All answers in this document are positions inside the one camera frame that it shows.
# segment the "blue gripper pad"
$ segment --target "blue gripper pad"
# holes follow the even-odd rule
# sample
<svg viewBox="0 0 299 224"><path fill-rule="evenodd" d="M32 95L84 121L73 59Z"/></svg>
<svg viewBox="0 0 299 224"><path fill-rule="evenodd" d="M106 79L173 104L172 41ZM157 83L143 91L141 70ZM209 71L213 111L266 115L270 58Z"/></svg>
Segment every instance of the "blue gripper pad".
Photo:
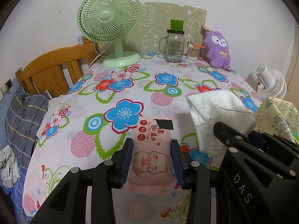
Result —
<svg viewBox="0 0 299 224"><path fill-rule="evenodd" d="M252 145L258 149L263 149L264 143L262 142L261 136L257 132L255 132L255 131L250 132L248 134L248 139L249 139L250 145Z"/></svg>
<svg viewBox="0 0 299 224"><path fill-rule="evenodd" d="M187 161L181 151L177 140L170 142L170 155L176 176L176 180L181 188L185 187L184 173L188 170Z"/></svg>
<svg viewBox="0 0 299 224"><path fill-rule="evenodd" d="M133 141L133 139L130 138L126 156L125 156L123 164L121 166L121 179L120 179L121 188L124 186L124 183L127 181L127 176L128 176L128 172L130 169L131 159L132 159L133 145L134 145L134 141Z"/></svg>

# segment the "white wall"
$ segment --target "white wall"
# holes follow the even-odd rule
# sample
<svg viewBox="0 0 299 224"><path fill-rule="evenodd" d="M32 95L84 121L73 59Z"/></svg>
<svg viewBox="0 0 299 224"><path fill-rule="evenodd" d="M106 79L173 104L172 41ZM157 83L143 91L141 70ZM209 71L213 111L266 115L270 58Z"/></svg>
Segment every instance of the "white wall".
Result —
<svg viewBox="0 0 299 224"><path fill-rule="evenodd" d="M21 0L0 31L0 85L19 67L50 50L77 44L77 10L83 0ZM230 47L231 66L244 78L259 63L285 75L295 20L281 0L140 0L207 10L206 25Z"/></svg>

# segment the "jar handle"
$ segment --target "jar handle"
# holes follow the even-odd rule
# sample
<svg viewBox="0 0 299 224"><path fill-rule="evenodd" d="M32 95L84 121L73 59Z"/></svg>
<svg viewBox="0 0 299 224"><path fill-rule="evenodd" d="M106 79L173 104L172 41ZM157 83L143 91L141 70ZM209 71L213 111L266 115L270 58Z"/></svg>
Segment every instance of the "jar handle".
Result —
<svg viewBox="0 0 299 224"><path fill-rule="evenodd" d="M161 49L161 39L159 40L159 51L161 52L161 53L164 53L165 54L165 50L162 50Z"/></svg>

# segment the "wet wipes package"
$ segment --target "wet wipes package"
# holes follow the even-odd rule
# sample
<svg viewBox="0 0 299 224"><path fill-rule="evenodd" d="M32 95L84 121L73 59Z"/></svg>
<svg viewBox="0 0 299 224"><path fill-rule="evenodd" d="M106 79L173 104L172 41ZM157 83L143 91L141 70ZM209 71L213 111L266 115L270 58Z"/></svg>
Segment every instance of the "wet wipes package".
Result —
<svg viewBox="0 0 299 224"><path fill-rule="evenodd" d="M169 195L170 130L157 121L140 117L129 171L129 191Z"/></svg>

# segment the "power outlet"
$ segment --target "power outlet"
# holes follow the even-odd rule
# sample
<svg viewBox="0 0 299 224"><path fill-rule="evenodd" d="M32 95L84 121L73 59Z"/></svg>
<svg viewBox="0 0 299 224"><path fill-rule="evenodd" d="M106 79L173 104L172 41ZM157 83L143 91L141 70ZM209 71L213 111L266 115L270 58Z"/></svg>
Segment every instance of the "power outlet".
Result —
<svg viewBox="0 0 299 224"><path fill-rule="evenodd" d="M9 80L5 83L5 85L6 85L7 90L9 90L9 89L11 89L11 87L13 86L13 83L12 83L12 81L9 79Z"/></svg>
<svg viewBox="0 0 299 224"><path fill-rule="evenodd" d="M8 88L6 86L6 84L4 84L1 88L0 91L2 93L3 96L5 96L5 94L8 92Z"/></svg>

